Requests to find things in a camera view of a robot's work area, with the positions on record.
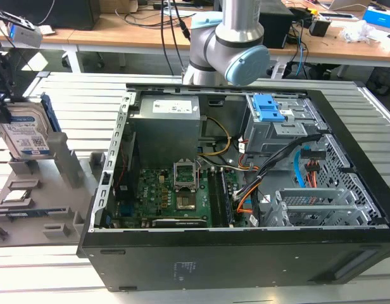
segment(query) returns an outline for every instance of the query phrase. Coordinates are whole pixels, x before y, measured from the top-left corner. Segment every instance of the label sticker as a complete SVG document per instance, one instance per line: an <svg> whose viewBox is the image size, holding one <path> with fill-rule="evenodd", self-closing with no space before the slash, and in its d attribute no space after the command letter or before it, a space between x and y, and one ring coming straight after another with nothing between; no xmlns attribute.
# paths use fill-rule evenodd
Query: label sticker
<svg viewBox="0 0 390 304"><path fill-rule="evenodd" d="M184 282L196 270L196 262L176 262L173 265L174 281Z"/></svg>
<svg viewBox="0 0 390 304"><path fill-rule="evenodd" d="M191 114L191 100L156 100L153 103L153 113Z"/></svg>
<svg viewBox="0 0 390 304"><path fill-rule="evenodd" d="M257 219L255 218L254 215L250 215L250 223L251 223L251 225L253 225L254 227L257 227L258 221L257 221Z"/></svg>
<svg viewBox="0 0 390 304"><path fill-rule="evenodd" d="M49 154L47 142L37 131L38 123L34 117L12 117L11 123L3 124L3 127L19 152L27 155Z"/></svg>
<svg viewBox="0 0 390 304"><path fill-rule="evenodd" d="M279 110L279 113L281 113L284 116L289 116L289 115L294 116L294 112L292 112L292 110Z"/></svg>

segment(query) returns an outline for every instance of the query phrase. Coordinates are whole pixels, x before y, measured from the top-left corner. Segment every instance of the blue box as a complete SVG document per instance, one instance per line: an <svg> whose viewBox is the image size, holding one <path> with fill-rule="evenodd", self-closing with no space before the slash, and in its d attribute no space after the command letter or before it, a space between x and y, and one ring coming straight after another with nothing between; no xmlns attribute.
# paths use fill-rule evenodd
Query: blue box
<svg viewBox="0 0 390 304"><path fill-rule="evenodd" d="M362 19L368 23L390 28L390 10L377 11L376 9L369 7Z"/></svg>

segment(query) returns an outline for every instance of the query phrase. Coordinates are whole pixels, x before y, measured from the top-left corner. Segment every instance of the black box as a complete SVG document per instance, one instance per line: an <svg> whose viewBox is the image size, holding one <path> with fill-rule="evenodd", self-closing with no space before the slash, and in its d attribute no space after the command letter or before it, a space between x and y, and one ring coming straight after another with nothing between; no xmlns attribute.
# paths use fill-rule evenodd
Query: black box
<svg viewBox="0 0 390 304"><path fill-rule="evenodd" d="M326 35L327 29L329 28L329 25L330 21L314 19L309 27L309 33L312 36L324 37Z"/></svg>
<svg viewBox="0 0 390 304"><path fill-rule="evenodd" d="M283 49L294 15L280 0L264 0L260 23L264 27L263 44L271 49Z"/></svg>
<svg viewBox="0 0 390 304"><path fill-rule="evenodd" d="M0 10L22 16L36 25L49 13L52 3L52 0L0 0ZM100 14L99 0L56 0L43 24L92 30Z"/></svg>

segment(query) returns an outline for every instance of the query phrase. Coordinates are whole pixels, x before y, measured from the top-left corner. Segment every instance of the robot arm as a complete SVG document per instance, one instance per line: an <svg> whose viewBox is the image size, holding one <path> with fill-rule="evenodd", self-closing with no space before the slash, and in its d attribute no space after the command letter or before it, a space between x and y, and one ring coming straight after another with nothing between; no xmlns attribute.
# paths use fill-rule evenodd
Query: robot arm
<svg viewBox="0 0 390 304"><path fill-rule="evenodd" d="M260 6L261 0L223 0L223 12L198 13L192 18L184 84L218 86L225 79L245 86L261 76L270 55L262 45Z"/></svg>

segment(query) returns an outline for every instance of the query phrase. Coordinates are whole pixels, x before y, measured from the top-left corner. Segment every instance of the wooden desk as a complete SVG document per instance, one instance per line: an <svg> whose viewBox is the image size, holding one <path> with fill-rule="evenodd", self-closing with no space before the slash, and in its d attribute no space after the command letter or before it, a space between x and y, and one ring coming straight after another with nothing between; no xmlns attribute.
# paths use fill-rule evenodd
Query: wooden desk
<svg viewBox="0 0 390 304"><path fill-rule="evenodd" d="M295 6L311 6L312 4L292 0ZM157 14L157 11L141 11L135 14L138 18L149 17ZM191 25L191 19L186 19L187 26ZM160 22L160 15L151 16L145 20L136 20L138 23L151 24ZM307 29L304 29L302 40L307 44L310 63L335 63L342 65L364 65L390 67L390 51L382 49L375 41L369 44L364 42L347 43L340 36L342 29L329 27L325 37L312 37ZM165 29L165 46L167 53L176 56L172 40L171 30ZM175 36L180 52L189 55L189 42L184 38L179 28L175 28ZM68 39L70 44L75 44L80 51L104 51L115 53L147 53L162 54L160 30L140 28L126 24L115 14L102 14L92 31L75 30ZM272 59L278 65L284 66L295 54L295 45L286 45L284 49L270 49Z"/></svg>
<svg viewBox="0 0 390 304"><path fill-rule="evenodd" d="M157 14L157 11L141 11L135 14L138 18L144 18ZM152 16L145 20L137 20L138 23L152 24L160 22L160 15ZM191 25L191 19L186 19L186 24ZM189 41L182 35L180 28L174 28L175 37L180 49L189 49ZM69 43L94 46L124 46L136 48L161 48L161 30L148 29L125 23L116 14L102 14L92 31L75 30L68 38ZM170 28L164 29L165 47L173 49L174 43Z"/></svg>

